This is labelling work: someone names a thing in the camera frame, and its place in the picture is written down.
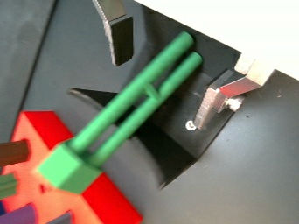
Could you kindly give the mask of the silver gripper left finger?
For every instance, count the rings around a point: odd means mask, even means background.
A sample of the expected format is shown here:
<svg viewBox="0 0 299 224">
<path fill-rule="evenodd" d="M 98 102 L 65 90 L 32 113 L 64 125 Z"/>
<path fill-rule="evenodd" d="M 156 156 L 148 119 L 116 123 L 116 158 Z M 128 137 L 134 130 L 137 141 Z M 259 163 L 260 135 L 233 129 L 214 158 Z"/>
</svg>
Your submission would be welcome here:
<svg viewBox="0 0 299 224">
<path fill-rule="evenodd" d="M 112 64 L 118 67 L 133 56 L 133 18 L 126 16 L 122 0 L 92 0 L 109 43 Z"/>
</svg>

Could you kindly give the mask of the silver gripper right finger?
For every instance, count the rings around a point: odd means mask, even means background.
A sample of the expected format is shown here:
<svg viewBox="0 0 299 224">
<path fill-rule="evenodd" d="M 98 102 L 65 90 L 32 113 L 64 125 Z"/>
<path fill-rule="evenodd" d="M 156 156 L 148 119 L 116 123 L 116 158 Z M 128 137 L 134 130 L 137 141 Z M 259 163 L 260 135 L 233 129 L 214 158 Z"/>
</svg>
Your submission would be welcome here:
<svg viewBox="0 0 299 224">
<path fill-rule="evenodd" d="M 201 130 L 213 115 L 224 108 L 236 111 L 243 102 L 240 95 L 261 88 L 273 71 L 275 69 L 264 61 L 241 53 L 233 70 L 225 71 L 206 88 L 192 122 L 193 126 Z"/>
</svg>

